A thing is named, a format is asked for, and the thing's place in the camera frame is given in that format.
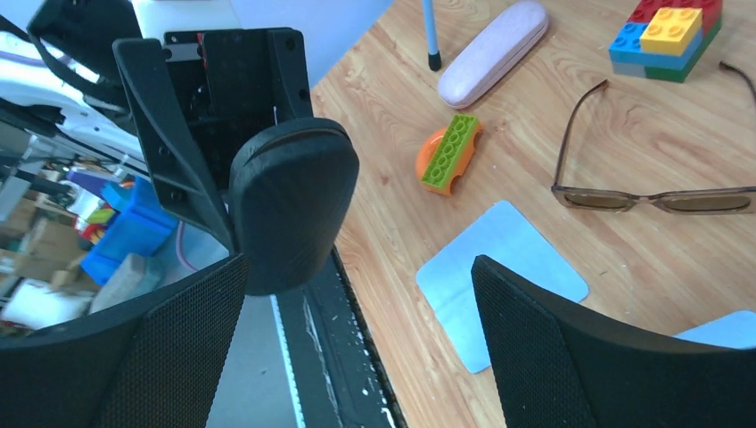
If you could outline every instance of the glasses temple arm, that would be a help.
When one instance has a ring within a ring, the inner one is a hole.
[[[575,108],[572,109],[572,113],[570,113],[570,119],[567,121],[567,127],[564,129],[564,136],[562,137],[562,146],[559,148],[559,156],[556,159],[556,172],[554,173],[553,186],[559,185],[559,182],[562,181],[564,160],[567,156],[567,143],[570,141],[570,133],[572,132],[572,123],[575,121],[575,117],[578,115],[578,110],[580,109],[580,106],[591,95],[595,94],[596,92],[600,90],[605,89],[607,86],[609,86],[609,80],[608,79],[602,80],[598,85],[590,88],[583,96],[581,96],[580,99],[578,100],[578,103],[575,104]]]
[[[753,97],[753,101],[756,103],[756,86],[753,85],[753,81],[751,80],[751,78],[748,77],[747,74],[745,74],[745,71],[740,70],[737,67],[730,65],[724,61],[719,62],[719,67],[725,71],[732,71],[738,76],[740,76],[741,78],[743,78],[743,80],[745,80],[745,84],[748,85],[748,89],[751,91],[751,96]]]

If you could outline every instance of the lego brick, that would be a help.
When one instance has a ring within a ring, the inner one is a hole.
[[[612,61],[612,70],[614,71],[614,74],[620,74],[622,76],[645,78],[645,67],[638,64]]]
[[[693,7],[703,10],[703,36],[709,36],[714,23],[722,16],[723,0],[641,0],[628,22],[649,23],[660,7]]]
[[[646,24],[629,22],[622,27],[620,34],[609,46],[609,57],[612,59],[612,62],[625,62],[659,69],[682,70],[690,62],[696,49],[703,42],[703,31],[699,29],[682,55],[645,53],[641,51],[640,45],[640,35],[643,33],[645,26]]]
[[[473,156],[473,138],[481,131],[478,118],[457,114],[451,120],[421,178],[421,184],[436,193],[451,195],[451,181],[464,174]]]
[[[693,8],[662,7],[640,37],[643,52],[682,55],[701,29],[703,11]]]
[[[646,78],[653,78],[657,80],[667,80],[669,82],[677,82],[677,83],[683,83],[685,82],[688,74],[690,74],[690,71],[693,69],[693,67],[696,65],[699,59],[701,59],[701,55],[706,51],[706,48],[709,47],[711,44],[711,40],[717,36],[717,33],[719,33],[719,30],[722,28],[722,19],[720,18],[718,21],[714,22],[714,26],[711,27],[711,31],[709,32],[709,35],[703,39],[703,43],[698,47],[698,50],[695,51],[695,54],[693,55],[693,58],[690,59],[690,62],[687,64],[687,66],[682,70],[667,70],[667,69],[659,69],[655,67],[646,67],[645,68],[645,77]]]

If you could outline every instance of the glasses frame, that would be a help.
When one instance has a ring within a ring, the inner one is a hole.
[[[737,74],[738,76],[740,76],[745,81],[746,85],[748,85],[748,88],[751,91],[751,95],[753,97],[753,101],[754,103],[756,103],[756,87],[754,87],[754,84],[751,81],[751,78],[749,78],[748,75],[745,74],[745,72],[743,72],[742,70],[726,62],[719,62],[719,69],[724,70],[724,71],[731,71]],[[592,188],[586,188],[586,187],[573,187],[573,186],[568,186],[568,185],[561,185],[560,181],[562,181],[562,177],[564,173],[564,165],[567,158],[567,145],[570,141],[572,124],[575,121],[575,117],[578,114],[578,110],[580,106],[591,95],[596,94],[598,92],[602,92],[607,87],[609,87],[609,80],[604,79],[598,85],[592,87],[583,96],[581,96],[577,104],[575,104],[575,108],[572,109],[572,113],[570,114],[570,119],[567,121],[567,127],[564,130],[564,136],[562,137],[562,146],[559,149],[559,157],[557,158],[557,161],[556,161],[556,172],[554,174],[554,183],[551,186],[551,192],[554,194],[554,197],[556,198],[557,201],[559,201],[562,205],[568,208],[578,208],[578,209],[583,209],[583,210],[599,210],[599,211],[609,211],[609,212],[629,211],[638,204],[650,204],[668,213],[682,214],[682,215],[744,214],[744,213],[750,213],[750,212],[756,211],[756,203],[754,203],[754,199],[756,199],[756,186],[729,187],[729,188],[722,188],[722,189],[707,189],[707,190],[683,190],[683,191],[663,192],[663,193],[657,193],[657,194],[642,195],[642,194],[618,192],[614,190],[601,190],[601,189],[592,189]],[[616,200],[627,201],[627,205],[622,206],[620,208],[591,207],[591,206],[580,205],[580,204],[571,202],[569,199],[571,195],[613,198]],[[667,205],[667,202],[674,202],[681,199],[688,201],[688,200],[697,199],[697,198],[709,199],[709,198],[733,197],[733,196],[747,197],[751,200],[751,203],[749,203],[745,207],[730,209],[730,210],[674,210],[674,209],[669,208],[669,206]]]

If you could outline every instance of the black strap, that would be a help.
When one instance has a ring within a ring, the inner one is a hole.
[[[109,89],[82,78],[76,71],[58,61],[57,58],[48,52],[47,47],[42,44],[42,41],[34,33],[29,33],[29,40],[39,51],[39,55],[42,57],[42,61],[45,62],[47,68],[49,68],[57,78],[75,87],[85,95],[92,96],[102,102],[117,105],[124,109],[127,108],[126,94],[122,91]]]
[[[7,20],[3,15],[0,15],[0,31],[7,31],[25,42],[29,41],[29,35],[26,34],[26,31],[18,28],[16,24]]]

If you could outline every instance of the pink cable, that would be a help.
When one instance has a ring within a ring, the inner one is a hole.
[[[192,272],[196,272],[199,269],[194,267],[192,263],[189,263],[189,260],[187,260],[186,256],[184,255],[184,229],[185,223],[183,221],[179,221],[178,230],[176,231],[176,257],[178,258],[178,262],[181,263],[181,266],[191,270]]]

